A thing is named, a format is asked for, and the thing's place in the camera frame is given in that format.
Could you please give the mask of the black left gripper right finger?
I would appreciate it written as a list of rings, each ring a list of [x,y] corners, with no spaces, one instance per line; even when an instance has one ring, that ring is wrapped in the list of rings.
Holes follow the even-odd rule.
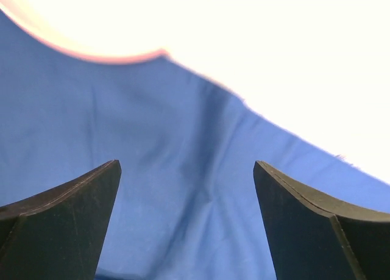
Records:
[[[334,198],[263,161],[253,178],[277,279],[389,279],[389,214]]]

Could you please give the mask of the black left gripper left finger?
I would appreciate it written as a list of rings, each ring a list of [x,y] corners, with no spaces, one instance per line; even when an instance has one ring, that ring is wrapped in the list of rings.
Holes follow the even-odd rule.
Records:
[[[1,279],[93,279],[121,178],[118,160],[1,207]]]

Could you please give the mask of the blue surgical drape cloth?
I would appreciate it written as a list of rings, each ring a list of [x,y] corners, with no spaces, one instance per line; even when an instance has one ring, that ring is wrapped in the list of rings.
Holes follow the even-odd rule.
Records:
[[[117,159],[99,278],[274,279],[253,180],[263,160],[344,201],[389,211],[389,186],[159,57],[101,65],[1,16],[1,204]]]

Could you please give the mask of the pink plastic plate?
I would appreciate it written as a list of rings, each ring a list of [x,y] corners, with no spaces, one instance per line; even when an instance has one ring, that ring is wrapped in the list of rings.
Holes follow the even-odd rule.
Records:
[[[146,62],[157,57],[166,57],[169,52],[165,49],[157,49],[141,53],[138,55],[114,55],[95,53],[77,44],[68,41],[56,32],[45,30],[42,24],[38,24],[36,17],[31,17],[15,5],[7,6],[1,3],[1,10],[14,24],[21,30],[29,34],[32,38],[51,49],[66,54],[70,57],[94,63],[106,63],[110,65],[122,65],[130,63]]]

